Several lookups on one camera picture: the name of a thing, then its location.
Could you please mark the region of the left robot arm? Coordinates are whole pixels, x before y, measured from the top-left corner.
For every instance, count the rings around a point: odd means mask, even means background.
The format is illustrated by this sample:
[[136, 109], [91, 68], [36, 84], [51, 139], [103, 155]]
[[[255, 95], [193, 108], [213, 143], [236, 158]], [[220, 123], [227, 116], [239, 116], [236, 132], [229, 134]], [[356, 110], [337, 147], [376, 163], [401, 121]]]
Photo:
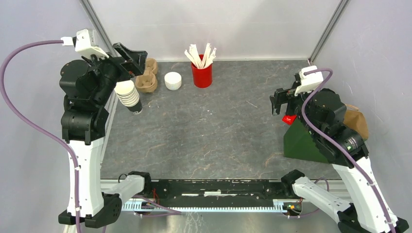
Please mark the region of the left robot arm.
[[147, 172], [132, 171], [113, 188], [102, 191], [100, 159], [109, 112], [105, 109], [116, 85], [143, 74], [148, 53], [130, 50], [121, 43], [118, 56], [91, 55], [65, 64], [59, 85], [65, 92], [61, 118], [63, 144], [69, 147], [70, 199], [58, 221], [101, 228], [117, 221], [121, 208], [135, 194], [151, 195]]

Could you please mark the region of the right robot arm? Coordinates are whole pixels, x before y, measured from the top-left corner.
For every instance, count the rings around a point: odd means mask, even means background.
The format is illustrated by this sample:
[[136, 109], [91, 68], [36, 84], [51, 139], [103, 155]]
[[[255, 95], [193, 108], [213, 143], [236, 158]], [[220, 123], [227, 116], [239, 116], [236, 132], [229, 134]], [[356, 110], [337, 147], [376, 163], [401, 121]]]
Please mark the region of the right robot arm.
[[333, 218], [343, 233], [403, 233], [409, 228], [382, 197], [364, 140], [343, 123], [346, 106], [338, 94], [325, 88], [294, 96], [291, 89], [278, 89], [270, 101], [273, 114], [279, 114], [283, 104], [287, 104], [288, 114], [296, 114], [304, 125], [303, 133], [339, 173], [352, 201], [340, 201], [297, 170], [281, 184], [283, 196], [309, 200]]

